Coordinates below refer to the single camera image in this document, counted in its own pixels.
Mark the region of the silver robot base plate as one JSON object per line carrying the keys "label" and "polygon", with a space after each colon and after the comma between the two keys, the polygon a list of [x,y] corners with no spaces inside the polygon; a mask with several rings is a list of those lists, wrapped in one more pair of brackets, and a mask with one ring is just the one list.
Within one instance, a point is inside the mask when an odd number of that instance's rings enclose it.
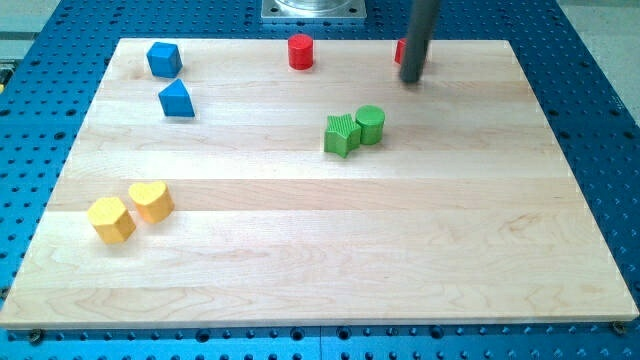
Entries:
{"label": "silver robot base plate", "polygon": [[365,19],[365,0],[262,0],[263,19]]}

